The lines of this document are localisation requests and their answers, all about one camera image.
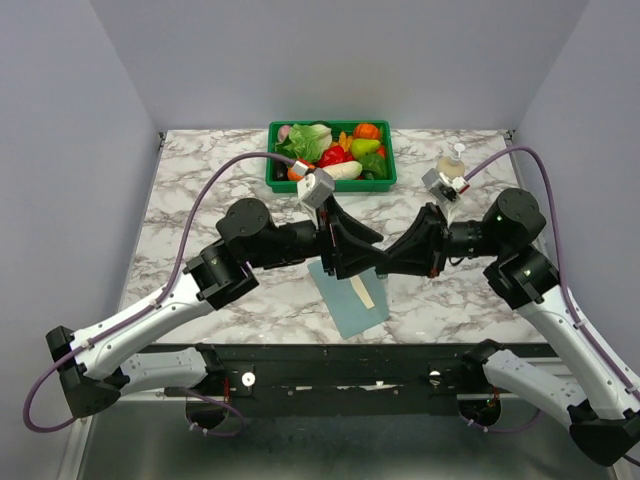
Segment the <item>blue-grey envelope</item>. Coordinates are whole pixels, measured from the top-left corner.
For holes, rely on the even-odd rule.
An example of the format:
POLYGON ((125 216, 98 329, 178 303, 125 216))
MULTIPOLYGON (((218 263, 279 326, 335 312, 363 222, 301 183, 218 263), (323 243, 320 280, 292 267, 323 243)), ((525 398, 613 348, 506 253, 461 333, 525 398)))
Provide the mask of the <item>blue-grey envelope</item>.
POLYGON ((350 278, 338 280, 329 276, 324 272, 320 261, 309 264, 308 271, 343 339, 359 335, 389 318, 385 285, 374 269, 358 275, 375 302, 375 307, 370 310, 356 296, 350 278))

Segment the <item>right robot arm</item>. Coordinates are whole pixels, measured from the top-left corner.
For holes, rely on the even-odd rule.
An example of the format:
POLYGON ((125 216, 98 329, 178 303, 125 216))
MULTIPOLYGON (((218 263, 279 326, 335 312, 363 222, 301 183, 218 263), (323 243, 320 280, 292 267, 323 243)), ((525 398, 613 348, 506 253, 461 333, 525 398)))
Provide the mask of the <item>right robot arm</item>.
POLYGON ((639 376, 604 340, 533 242, 546 224, 536 199, 501 192, 479 221, 447 223, 428 203, 386 251, 380 274, 437 277, 450 259, 490 257, 491 289, 545 338, 573 379, 563 381, 490 340, 468 352, 460 379, 469 390, 507 390, 568 429, 593 462, 611 466, 639 442, 639 376))

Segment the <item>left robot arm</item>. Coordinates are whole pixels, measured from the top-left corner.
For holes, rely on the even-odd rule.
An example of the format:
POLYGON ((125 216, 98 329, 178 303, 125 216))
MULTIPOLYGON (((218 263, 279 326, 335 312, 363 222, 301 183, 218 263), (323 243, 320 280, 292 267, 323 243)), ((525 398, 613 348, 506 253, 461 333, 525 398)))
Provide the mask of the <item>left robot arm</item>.
POLYGON ((346 279, 385 260, 376 246, 382 235, 346 213, 334 197, 313 215, 278 226, 262 201, 241 199, 217 222, 219 240, 180 262, 165 286, 89 327, 51 330, 46 340, 73 418, 94 415, 146 389, 191 387, 201 395, 214 393, 222 372, 201 348, 173 354, 145 349, 255 289, 253 269, 318 257, 327 274, 346 279))

